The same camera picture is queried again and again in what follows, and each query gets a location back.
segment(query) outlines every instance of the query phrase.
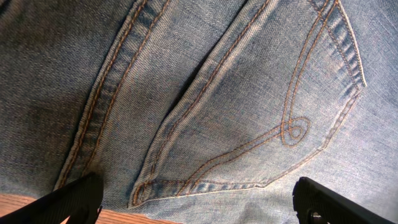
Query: black object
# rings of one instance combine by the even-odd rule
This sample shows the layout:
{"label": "black object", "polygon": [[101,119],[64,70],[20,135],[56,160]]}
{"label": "black object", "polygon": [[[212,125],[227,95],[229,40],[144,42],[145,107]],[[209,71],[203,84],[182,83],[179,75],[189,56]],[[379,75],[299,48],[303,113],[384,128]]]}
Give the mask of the black object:
{"label": "black object", "polygon": [[103,181],[89,174],[0,218],[0,224],[94,224],[101,211]]}
{"label": "black object", "polygon": [[393,224],[308,177],[293,189],[293,208],[300,224]]}

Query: back pocket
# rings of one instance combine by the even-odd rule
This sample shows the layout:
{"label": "back pocket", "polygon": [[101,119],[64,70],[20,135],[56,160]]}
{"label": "back pocket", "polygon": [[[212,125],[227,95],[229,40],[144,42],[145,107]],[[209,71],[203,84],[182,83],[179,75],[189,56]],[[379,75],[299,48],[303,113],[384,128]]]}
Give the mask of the back pocket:
{"label": "back pocket", "polygon": [[327,147],[365,86],[340,2],[247,3],[159,129],[130,206],[266,187]]}

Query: faded denim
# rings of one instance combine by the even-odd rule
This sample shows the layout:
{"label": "faded denim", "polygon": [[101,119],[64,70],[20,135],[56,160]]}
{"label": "faded denim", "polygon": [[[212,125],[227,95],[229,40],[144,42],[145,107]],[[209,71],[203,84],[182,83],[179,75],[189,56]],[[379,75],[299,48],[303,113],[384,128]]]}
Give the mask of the faded denim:
{"label": "faded denim", "polygon": [[297,223],[307,176],[398,222],[398,2],[3,1],[0,189]]}

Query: blue denim jeans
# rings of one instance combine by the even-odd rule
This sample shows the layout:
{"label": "blue denim jeans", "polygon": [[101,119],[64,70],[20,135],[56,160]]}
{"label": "blue denim jeans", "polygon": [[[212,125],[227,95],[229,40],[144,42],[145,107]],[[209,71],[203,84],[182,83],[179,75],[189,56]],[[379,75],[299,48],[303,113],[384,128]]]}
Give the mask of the blue denim jeans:
{"label": "blue denim jeans", "polygon": [[0,1],[0,190],[297,223],[307,176],[398,222],[398,2]]}

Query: brown wooden floor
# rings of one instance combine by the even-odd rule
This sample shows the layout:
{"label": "brown wooden floor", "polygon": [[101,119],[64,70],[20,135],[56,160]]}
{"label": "brown wooden floor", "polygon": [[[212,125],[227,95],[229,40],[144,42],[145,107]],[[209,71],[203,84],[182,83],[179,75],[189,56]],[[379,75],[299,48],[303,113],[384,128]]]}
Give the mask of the brown wooden floor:
{"label": "brown wooden floor", "polygon": [[[2,195],[0,194],[0,217],[21,208],[28,203],[33,202],[30,197],[18,195]],[[173,224],[173,222],[163,220],[150,220],[143,215],[131,215],[125,213],[112,212],[110,210],[102,210],[97,224]]]}

